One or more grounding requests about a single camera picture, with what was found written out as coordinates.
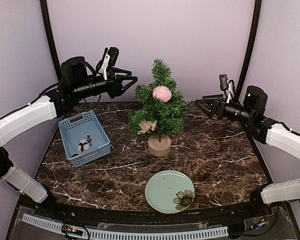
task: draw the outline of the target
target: beige bow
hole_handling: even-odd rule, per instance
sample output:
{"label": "beige bow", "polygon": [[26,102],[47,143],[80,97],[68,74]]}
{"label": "beige bow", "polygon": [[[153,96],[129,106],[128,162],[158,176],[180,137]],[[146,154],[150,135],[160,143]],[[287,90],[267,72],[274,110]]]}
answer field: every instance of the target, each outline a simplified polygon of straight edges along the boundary
{"label": "beige bow", "polygon": [[145,134],[145,133],[149,134],[150,130],[154,131],[156,129],[157,120],[155,120],[155,121],[147,121],[147,120],[143,119],[139,123],[139,126],[140,126],[141,130],[138,131],[138,135]]}

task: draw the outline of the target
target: wooden base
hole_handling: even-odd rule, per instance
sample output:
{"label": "wooden base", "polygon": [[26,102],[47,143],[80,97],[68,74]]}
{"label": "wooden base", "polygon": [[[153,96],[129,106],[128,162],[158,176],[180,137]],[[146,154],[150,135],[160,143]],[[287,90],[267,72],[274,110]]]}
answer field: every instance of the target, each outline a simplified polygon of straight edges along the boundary
{"label": "wooden base", "polygon": [[163,157],[170,152],[171,139],[168,136],[151,136],[148,140],[149,152],[156,157]]}

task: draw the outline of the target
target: black pole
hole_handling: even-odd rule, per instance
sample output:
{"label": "black pole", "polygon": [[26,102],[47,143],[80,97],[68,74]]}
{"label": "black pole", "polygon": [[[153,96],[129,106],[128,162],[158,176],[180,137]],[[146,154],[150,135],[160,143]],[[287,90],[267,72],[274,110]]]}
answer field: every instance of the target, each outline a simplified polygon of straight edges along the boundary
{"label": "black pole", "polygon": [[56,45],[55,45],[54,35],[52,33],[47,0],[40,0],[40,5],[41,5],[41,12],[42,12],[42,18],[43,18],[46,39],[48,41],[50,54],[51,54],[52,62],[54,65],[54,70],[55,70],[58,80],[60,81],[61,68],[60,68],[59,58],[58,58],[57,49],[56,49]]}
{"label": "black pole", "polygon": [[246,47],[244,61],[243,61],[239,81],[238,81],[238,84],[236,87],[234,100],[233,100],[236,103],[239,101],[240,94],[242,92],[242,88],[243,88],[245,80],[246,80],[252,52],[254,50],[257,29],[258,29],[258,23],[259,23],[259,17],[260,17],[260,11],[261,11],[261,3],[262,3],[262,0],[255,0],[255,2],[254,2],[254,10],[253,10],[253,17],[252,17],[249,41],[248,41],[248,45]]}

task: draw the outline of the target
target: plate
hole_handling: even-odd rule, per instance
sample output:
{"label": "plate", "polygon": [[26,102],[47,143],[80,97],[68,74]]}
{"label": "plate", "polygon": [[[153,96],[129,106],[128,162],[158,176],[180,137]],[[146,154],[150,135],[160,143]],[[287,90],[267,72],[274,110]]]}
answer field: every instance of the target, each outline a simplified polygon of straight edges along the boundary
{"label": "plate", "polygon": [[195,198],[191,179],[182,172],[168,170],[153,175],[145,186],[148,204],[163,214],[186,210]]}

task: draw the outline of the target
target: pink ornament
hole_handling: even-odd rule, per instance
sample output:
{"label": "pink ornament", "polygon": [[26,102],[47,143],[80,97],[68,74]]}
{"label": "pink ornament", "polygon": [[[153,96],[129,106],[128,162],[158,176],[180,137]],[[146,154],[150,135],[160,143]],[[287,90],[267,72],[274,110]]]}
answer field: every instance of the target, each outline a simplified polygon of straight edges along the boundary
{"label": "pink ornament", "polygon": [[166,103],[171,99],[172,94],[171,94],[171,90],[168,87],[166,87],[166,86],[157,86],[153,90],[152,96],[155,99],[159,99],[161,102]]}

